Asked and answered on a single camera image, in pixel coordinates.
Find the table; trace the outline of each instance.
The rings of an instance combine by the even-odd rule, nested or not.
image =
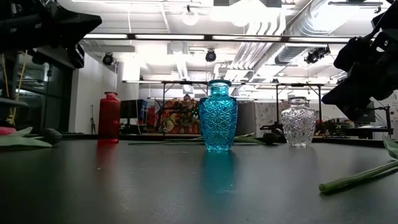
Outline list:
[[[347,128],[345,129],[348,136],[358,136],[360,139],[373,139],[373,133],[388,133],[388,128]]]
[[[394,223],[398,174],[322,195],[318,184],[387,163],[379,148],[235,145],[0,153],[0,223]]]

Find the red cylinder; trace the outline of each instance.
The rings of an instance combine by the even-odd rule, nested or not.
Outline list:
[[[99,104],[98,138],[109,142],[119,142],[120,100],[114,92],[105,92],[106,98]]]

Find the clear glass vase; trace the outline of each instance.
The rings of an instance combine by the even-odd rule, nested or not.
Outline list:
[[[238,104],[228,95],[230,86],[230,81],[212,80],[211,95],[200,99],[200,126],[209,151],[228,151],[234,141]]]
[[[290,146],[307,147],[315,131],[315,110],[305,106],[306,97],[289,99],[290,108],[282,112],[282,125]]]

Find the vase neck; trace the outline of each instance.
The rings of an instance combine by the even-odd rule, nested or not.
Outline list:
[[[305,99],[304,98],[292,98],[289,99],[290,106],[305,106]]]
[[[226,83],[212,83],[210,85],[211,95],[214,96],[228,96],[229,95],[229,86]]]
[[[116,98],[118,94],[115,92],[105,92],[105,95],[107,98]]]

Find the security camera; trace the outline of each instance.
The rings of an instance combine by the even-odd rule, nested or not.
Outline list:
[[[102,63],[104,63],[104,65],[112,65],[112,63],[113,63],[113,54],[112,53],[105,53],[104,58],[102,58]]]
[[[304,62],[307,62],[308,64],[316,63],[328,54],[330,54],[329,47],[318,47],[308,53],[307,57],[304,59]]]
[[[210,49],[207,51],[206,54],[206,61],[207,62],[214,62],[216,60],[217,56],[216,56],[216,52],[214,52],[214,50]]]

